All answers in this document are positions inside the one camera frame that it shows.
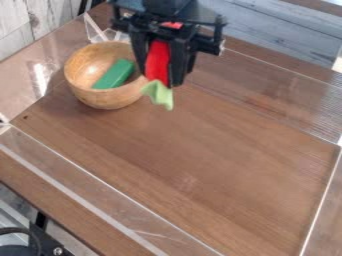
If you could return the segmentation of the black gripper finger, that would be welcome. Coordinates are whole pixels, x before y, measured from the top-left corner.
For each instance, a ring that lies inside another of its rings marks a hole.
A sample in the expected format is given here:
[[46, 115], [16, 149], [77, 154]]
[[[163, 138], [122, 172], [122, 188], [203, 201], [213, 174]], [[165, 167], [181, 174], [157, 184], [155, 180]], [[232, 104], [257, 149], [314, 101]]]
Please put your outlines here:
[[130, 45], [140, 73], [145, 74], [145, 61], [149, 50], [149, 33], [147, 31], [129, 31]]
[[169, 41], [168, 87], [183, 84], [184, 78], [192, 72], [196, 60], [196, 43], [191, 38], [175, 38]]

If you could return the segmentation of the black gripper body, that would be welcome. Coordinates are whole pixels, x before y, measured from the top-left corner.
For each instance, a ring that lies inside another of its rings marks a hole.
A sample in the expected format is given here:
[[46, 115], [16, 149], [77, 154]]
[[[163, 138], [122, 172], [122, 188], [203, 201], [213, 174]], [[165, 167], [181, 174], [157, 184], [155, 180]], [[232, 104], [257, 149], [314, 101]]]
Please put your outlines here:
[[130, 26], [161, 38], [185, 38], [199, 52], [219, 55], [223, 46], [223, 15], [200, 0], [108, 0], [112, 28], [124, 33]]

